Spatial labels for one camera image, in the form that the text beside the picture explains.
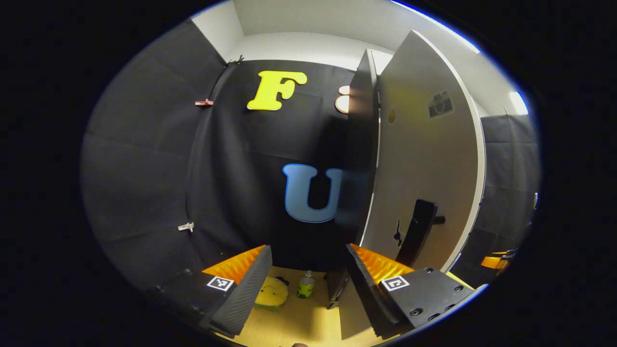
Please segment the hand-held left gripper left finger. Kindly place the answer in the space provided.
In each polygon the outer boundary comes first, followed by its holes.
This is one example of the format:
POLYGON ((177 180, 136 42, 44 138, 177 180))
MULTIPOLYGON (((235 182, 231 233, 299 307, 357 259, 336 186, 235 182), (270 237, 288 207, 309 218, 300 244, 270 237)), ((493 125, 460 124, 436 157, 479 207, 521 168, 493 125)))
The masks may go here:
POLYGON ((258 246, 201 271, 179 272, 160 284, 159 301, 196 329, 234 338, 271 266, 271 246, 258 246))

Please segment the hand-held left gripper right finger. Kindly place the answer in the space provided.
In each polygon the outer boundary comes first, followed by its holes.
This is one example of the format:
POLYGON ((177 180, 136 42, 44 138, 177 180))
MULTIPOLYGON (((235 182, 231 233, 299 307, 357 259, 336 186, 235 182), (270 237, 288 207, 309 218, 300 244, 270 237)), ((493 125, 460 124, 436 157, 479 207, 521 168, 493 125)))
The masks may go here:
POLYGON ((475 291, 432 267, 412 269, 353 243, 346 270, 376 334, 403 335, 454 313, 475 291))

